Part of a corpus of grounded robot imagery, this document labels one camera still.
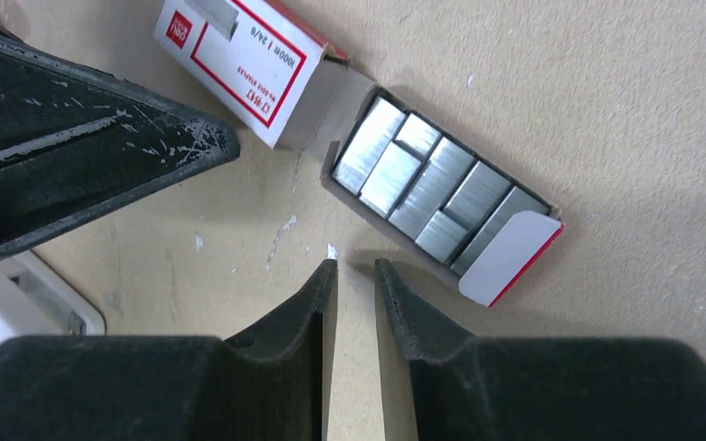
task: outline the beige surface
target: beige surface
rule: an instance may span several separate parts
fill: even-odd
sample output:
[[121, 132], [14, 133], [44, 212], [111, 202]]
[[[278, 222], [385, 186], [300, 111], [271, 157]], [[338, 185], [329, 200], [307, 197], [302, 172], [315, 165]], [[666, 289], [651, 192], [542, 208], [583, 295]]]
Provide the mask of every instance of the beige surface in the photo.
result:
[[[153, 41], [160, 0], [19, 3], [30, 44], [227, 115]], [[668, 335], [706, 358], [706, 1], [287, 3], [564, 209], [565, 234], [496, 308], [413, 280], [431, 301], [479, 334]], [[311, 158], [294, 192], [296, 155], [240, 137], [239, 161], [39, 253], [114, 334], [227, 336], [332, 243], [344, 263], [330, 439], [382, 439], [373, 289], [349, 263], [392, 246], [321, 190]]]

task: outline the red and white box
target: red and white box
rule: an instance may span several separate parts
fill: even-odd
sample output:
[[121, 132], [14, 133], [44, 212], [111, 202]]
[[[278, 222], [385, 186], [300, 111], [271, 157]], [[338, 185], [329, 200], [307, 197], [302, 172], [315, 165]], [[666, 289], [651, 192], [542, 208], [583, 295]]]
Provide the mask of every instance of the red and white box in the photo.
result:
[[521, 212], [459, 277], [331, 177], [375, 96], [421, 111], [350, 67], [344, 51], [277, 0], [165, 0], [155, 38], [269, 147], [321, 160], [326, 190], [471, 300], [494, 305], [564, 229], [556, 207]]
[[276, 6], [166, 0], [155, 28], [164, 49], [272, 148], [321, 60], [347, 57]]

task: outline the white plastic object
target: white plastic object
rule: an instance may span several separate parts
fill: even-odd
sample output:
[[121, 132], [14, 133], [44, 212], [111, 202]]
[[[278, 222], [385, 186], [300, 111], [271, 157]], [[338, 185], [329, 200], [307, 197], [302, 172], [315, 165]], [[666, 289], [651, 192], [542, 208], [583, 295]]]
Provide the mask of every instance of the white plastic object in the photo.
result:
[[556, 219], [521, 211], [474, 261], [459, 281], [459, 291], [482, 305], [494, 306], [563, 230]]
[[0, 262], [0, 344], [20, 335], [104, 335], [101, 314], [31, 251]]

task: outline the white scratch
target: white scratch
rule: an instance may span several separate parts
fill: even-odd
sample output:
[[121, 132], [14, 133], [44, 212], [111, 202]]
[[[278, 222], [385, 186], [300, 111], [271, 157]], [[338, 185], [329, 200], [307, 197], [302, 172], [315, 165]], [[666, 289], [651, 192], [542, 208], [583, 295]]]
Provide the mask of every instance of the white scratch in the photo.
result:
[[275, 239], [272, 241], [272, 251], [269, 253], [269, 258], [267, 259], [267, 271], [269, 270], [269, 267], [272, 265], [272, 260], [274, 260], [275, 254], [278, 251], [278, 243], [279, 243], [279, 239], [280, 239], [281, 234], [283, 234], [284, 232], [287, 232], [288, 230], [290, 230], [290, 227], [296, 225], [296, 220], [297, 220], [296, 215], [295, 214], [291, 215], [290, 219], [288, 219], [288, 221], [285, 222], [285, 224], [283, 224], [283, 226], [281, 226], [278, 229], [278, 232], [275, 234]]
[[145, 115], [144, 112], [142, 112], [141, 110], [139, 110], [139, 108], [136, 107], [136, 106], [134, 106], [134, 108], [136, 109], [137, 112], [141, 113], [142, 116], [145, 117], [145, 119], [147, 119], [148, 121], [150, 121], [150, 123], [153, 124], [153, 125], [155, 126], [155, 128], [158, 129], [158, 131], [160, 131], [161, 133], [164, 133], [164, 131], [161, 130], [160, 127], [158, 127], [158, 124], [155, 124], [155, 122], [154, 122], [152, 119], [150, 119], [150, 117], [148, 117], [147, 115]]
[[336, 248], [332, 244], [328, 244], [326, 246], [326, 258], [339, 260], [339, 253], [336, 251]]
[[193, 235], [193, 241], [196, 244], [196, 251], [200, 250], [201, 248], [204, 248], [204, 238], [201, 237], [201, 234], [199, 234], [199, 232], [196, 232]]
[[[197, 152], [201, 153], [199, 149], [196, 148], [197, 145], [202, 144], [205, 147], [212, 147], [209, 142], [207, 142], [206, 139], [204, 139], [204, 133], [207, 130], [207, 123], [202, 122], [202, 121], [193, 121], [190, 123], [187, 123], [183, 129], [187, 132], [191, 133], [191, 136], [193, 136], [193, 143], [190, 145], [190, 148], [188, 147], [181, 147], [178, 150], [182, 152], [182, 149], [185, 148], [189, 152]], [[186, 154], [185, 158], [180, 162], [180, 164], [183, 164], [188, 157], [190, 156], [190, 153]]]
[[103, 130], [104, 128], [112, 125], [114, 122], [115, 119], [112, 117], [96, 119], [85, 124], [80, 124], [79, 126], [74, 126], [70, 129], [56, 131], [55, 133], [36, 138], [34, 140], [25, 141], [14, 147], [1, 150], [0, 162], [12, 159], [15, 156], [24, 156], [30, 153], [38, 152], [54, 145], [58, 145], [62, 142], [69, 141], [73, 138]]

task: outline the white paint fleck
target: white paint fleck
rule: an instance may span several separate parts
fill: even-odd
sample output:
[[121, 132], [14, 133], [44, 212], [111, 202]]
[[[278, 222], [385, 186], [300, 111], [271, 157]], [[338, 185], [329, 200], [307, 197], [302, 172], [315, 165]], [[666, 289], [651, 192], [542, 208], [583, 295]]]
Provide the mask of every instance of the white paint fleck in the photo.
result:
[[134, 106], [134, 108], [136, 109], [137, 112], [141, 113], [142, 116], [143, 116], [145, 119], [147, 119], [148, 121], [150, 121], [150, 123], [153, 124], [153, 126], [155, 126], [155, 128], [158, 129], [158, 131], [160, 131], [161, 133], [164, 133], [164, 131], [161, 130], [160, 127], [158, 127], [158, 124], [155, 124], [155, 121], [153, 121], [152, 119], [150, 119], [150, 117], [148, 117], [147, 115], [145, 115], [144, 112], [142, 112], [141, 110], [139, 110], [138, 107]]
[[[182, 130], [184, 130], [187, 133], [191, 133], [193, 136], [193, 144], [191, 144], [190, 147], [187, 147], [185, 145], [177, 147], [176, 151], [177, 153], [184, 153], [185, 156], [183, 156], [182, 159], [177, 161], [177, 165], [183, 165], [188, 161], [196, 160], [198, 159], [201, 155], [203, 154], [210, 154], [211, 149], [214, 147], [214, 145], [210, 144], [205, 137], [205, 134], [207, 133], [207, 124], [204, 123], [203, 121], [198, 121], [198, 120], [192, 120], [192, 122], [187, 122], [183, 127]], [[200, 148], [197, 148], [198, 145], [201, 145], [202, 147], [206, 147], [209, 150], [203, 150]]]
[[337, 252], [336, 248], [332, 244], [328, 244], [326, 246], [326, 258], [339, 260], [339, 253]]
[[24, 156], [26, 154], [47, 149], [62, 142], [67, 142], [73, 138], [77, 138], [88, 133], [93, 133], [95, 131], [102, 130], [106, 127], [109, 127], [114, 122], [115, 119], [112, 117], [96, 119], [85, 124], [80, 124], [79, 126], [74, 126], [70, 129], [56, 131], [55, 133], [51, 133], [49, 135], [45, 135], [30, 141], [25, 141], [16, 146], [1, 150], [0, 162], [7, 159], [11, 159], [15, 156]]
[[267, 259], [267, 271], [269, 270], [269, 267], [272, 265], [272, 260], [274, 260], [275, 254], [278, 251], [278, 243], [279, 243], [279, 239], [280, 239], [281, 234], [283, 234], [284, 232], [287, 232], [288, 230], [290, 230], [290, 227], [296, 225], [296, 220], [297, 220], [296, 215], [292, 214], [290, 216], [290, 219], [288, 219], [288, 221], [285, 222], [283, 224], [283, 226], [281, 226], [278, 229], [278, 232], [275, 234], [275, 239], [272, 241], [272, 251], [269, 253], [269, 258]]
[[200, 250], [201, 248], [204, 248], [204, 238], [201, 237], [201, 234], [199, 234], [199, 232], [196, 232], [193, 235], [193, 242], [196, 245], [196, 251]]

